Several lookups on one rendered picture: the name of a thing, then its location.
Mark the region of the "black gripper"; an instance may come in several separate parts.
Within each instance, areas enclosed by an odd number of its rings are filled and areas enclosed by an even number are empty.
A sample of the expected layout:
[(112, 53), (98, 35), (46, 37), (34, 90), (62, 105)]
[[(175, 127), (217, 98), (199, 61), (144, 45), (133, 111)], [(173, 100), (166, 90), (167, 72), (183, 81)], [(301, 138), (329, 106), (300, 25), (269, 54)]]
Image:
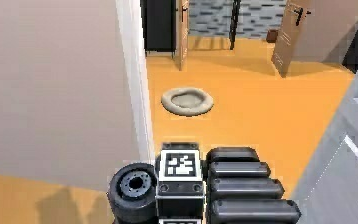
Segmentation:
[(156, 187), (152, 164), (132, 163), (117, 171), (107, 192), (113, 224), (158, 224)]

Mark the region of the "beige round pet bed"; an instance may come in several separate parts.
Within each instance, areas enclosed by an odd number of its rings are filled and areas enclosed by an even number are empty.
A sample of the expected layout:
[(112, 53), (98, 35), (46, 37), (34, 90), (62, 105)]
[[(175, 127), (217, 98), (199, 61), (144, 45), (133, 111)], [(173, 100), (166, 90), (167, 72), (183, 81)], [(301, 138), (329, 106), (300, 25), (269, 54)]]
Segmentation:
[(195, 87), (172, 88), (161, 96), (161, 104), (168, 111), (179, 116), (198, 116), (211, 110), (214, 100), (210, 94)]

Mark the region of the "tan wooden room door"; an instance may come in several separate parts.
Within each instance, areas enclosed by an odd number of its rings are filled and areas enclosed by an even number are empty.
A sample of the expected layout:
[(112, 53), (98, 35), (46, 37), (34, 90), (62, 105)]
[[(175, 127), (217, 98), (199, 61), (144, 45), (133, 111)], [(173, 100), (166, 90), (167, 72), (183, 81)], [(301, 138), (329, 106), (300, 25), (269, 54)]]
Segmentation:
[[(188, 10), (184, 13), (184, 22), (181, 22), (181, 7), (188, 7)], [(178, 0), (178, 65), (179, 70), (184, 71), (186, 69), (187, 53), (188, 53), (188, 12), (189, 12), (189, 0)]]
[[(311, 0), (287, 0), (284, 7), (281, 27), (271, 57), (273, 65), (282, 78), (285, 78), (288, 72), (310, 2)], [(297, 14), (294, 13), (294, 9), (300, 8), (304, 9), (304, 14), (299, 26), (296, 26)]]

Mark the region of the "grey cabinet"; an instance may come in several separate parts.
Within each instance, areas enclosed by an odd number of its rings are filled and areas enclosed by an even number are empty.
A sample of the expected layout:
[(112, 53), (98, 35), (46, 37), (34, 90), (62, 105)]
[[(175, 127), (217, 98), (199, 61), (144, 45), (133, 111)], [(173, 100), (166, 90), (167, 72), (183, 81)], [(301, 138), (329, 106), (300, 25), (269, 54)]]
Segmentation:
[(358, 224), (358, 70), (291, 198), (297, 224)]

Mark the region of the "small brown box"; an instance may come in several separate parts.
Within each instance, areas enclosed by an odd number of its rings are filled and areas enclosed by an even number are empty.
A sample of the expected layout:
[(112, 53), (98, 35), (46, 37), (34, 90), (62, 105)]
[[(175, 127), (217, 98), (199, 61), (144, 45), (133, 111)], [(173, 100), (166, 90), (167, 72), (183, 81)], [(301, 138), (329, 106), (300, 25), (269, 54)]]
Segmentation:
[(266, 36), (267, 43), (275, 43), (278, 37), (278, 29), (269, 29)]

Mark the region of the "black floor lamp post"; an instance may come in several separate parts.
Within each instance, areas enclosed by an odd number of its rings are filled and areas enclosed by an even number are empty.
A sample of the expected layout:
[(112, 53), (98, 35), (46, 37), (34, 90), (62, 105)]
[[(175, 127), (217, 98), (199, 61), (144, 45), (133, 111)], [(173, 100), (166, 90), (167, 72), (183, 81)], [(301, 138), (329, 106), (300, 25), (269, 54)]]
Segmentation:
[(233, 50), (234, 46), (235, 46), (236, 30), (237, 30), (237, 26), (238, 26), (240, 4), (241, 4), (241, 0), (233, 0), (232, 12), (231, 12), (231, 22), (230, 22), (230, 32), (229, 32), (230, 50)]

